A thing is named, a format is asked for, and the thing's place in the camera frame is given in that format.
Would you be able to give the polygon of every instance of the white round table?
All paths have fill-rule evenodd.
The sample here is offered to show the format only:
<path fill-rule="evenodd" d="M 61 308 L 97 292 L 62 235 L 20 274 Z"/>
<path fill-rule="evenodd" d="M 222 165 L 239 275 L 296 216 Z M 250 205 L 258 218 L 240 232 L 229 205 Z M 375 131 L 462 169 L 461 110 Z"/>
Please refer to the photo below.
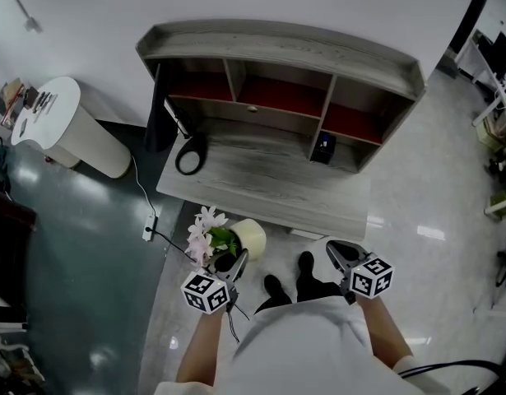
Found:
<path fill-rule="evenodd" d="M 81 89 L 76 81 L 58 77 L 38 91 L 57 98 L 49 111 L 44 109 L 39 115 L 22 109 L 13 128 L 12 145 L 27 142 L 68 168 L 83 160 L 113 179 L 126 173 L 132 159 L 130 151 L 79 105 Z"/>

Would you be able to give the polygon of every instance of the potted plant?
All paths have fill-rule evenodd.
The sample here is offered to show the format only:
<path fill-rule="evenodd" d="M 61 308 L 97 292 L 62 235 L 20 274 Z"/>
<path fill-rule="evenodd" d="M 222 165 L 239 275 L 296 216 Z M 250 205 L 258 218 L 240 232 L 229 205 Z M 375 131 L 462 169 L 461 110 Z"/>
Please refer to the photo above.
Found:
<path fill-rule="evenodd" d="M 202 207 L 195 215 L 194 224 L 188 227 L 188 248 L 185 253 L 200 267 L 206 267 L 211 260 L 225 257 L 230 264 L 242 253 L 249 252 L 249 261 L 259 259 L 266 247 L 266 234 L 263 228 L 251 219 L 245 219 L 231 227 L 225 227 L 228 218 L 216 214 L 216 207 Z"/>

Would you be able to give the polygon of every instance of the person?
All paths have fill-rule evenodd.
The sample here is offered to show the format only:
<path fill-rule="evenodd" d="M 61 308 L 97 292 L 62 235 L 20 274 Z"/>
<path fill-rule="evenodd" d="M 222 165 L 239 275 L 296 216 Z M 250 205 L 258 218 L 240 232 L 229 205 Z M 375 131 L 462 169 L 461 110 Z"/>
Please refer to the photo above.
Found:
<path fill-rule="evenodd" d="M 202 315 L 176 382 L 160 383 L 156 395 L 450 394 L 427 374 L 398 376 L 419 365 L 379 297 L 357 297 L 357 304 L 349 306 L 339 297 L 337 284 L 313 276 L 310 252 L 302 253 L 298 264 L 297 303 L 276 277 L 266 276 L 270 298 L 258 308 L 216 386 L 225 308 Z M 368 334 L 371 350 L 364 345 Z"/>

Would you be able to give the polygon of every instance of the black shoe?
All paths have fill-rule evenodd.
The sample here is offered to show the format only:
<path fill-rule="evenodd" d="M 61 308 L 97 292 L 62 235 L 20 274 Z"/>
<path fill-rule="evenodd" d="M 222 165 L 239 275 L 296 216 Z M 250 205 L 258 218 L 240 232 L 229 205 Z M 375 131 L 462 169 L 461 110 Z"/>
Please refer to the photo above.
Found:
<path fill-rule="evenodd" d="M 315 259 L 311 252 L 303 252 L 299 257 L 300 275 L 313 275 Z"/>
<path fill-rule="evenodd" d="M 284 293 L 280 280 L 274 275 L 267 275 L 263 278 L 263 287 L 271 297 Z"/>

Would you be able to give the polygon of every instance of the white cable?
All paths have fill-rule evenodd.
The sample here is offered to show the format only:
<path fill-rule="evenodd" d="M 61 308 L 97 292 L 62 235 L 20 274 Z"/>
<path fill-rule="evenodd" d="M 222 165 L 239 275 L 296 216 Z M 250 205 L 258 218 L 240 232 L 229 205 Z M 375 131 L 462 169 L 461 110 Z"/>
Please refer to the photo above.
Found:
<path fill-rule="evenodd" d="M 152 208 L 152 211 L 154 211 L 154 216 L 157 216 L 156 215 L 156 210 L 154 209 L 154 206 L 151 204 L 151 201 L 150 199 L 148 198 L 148 195 L 146 194 L 146 190 L 145 188 L 142 186 L 141 183 L 139 183 L 139 174 L 137 172 L 137 163 L 136 163 L 136 159 L 134 158 L 134 155 L 132 155 L 132 159 L 134 161 L 134 167 L 136 167 L 136 181 L 137 181 L 137 185 L 141 188 L 141 190 L 143 191 L 143 193 L 145 194 L 145 198 L 146 198 L 146 201 L 148 203 L 148 206 Z"/>
<path fill-rule="evenodd" d="M 494 93 L 494 101 L 496 101 L 496 96 L 497 96 L 498 92 L 499 92 L 499 89 L 496 90 L 496 92 Z M 503 106 L 499 109 L 497 106 L 495 106 L 494 109 L 496 109 L 497 111 L 503 111 L 505 109 L 505 107 Z"/>

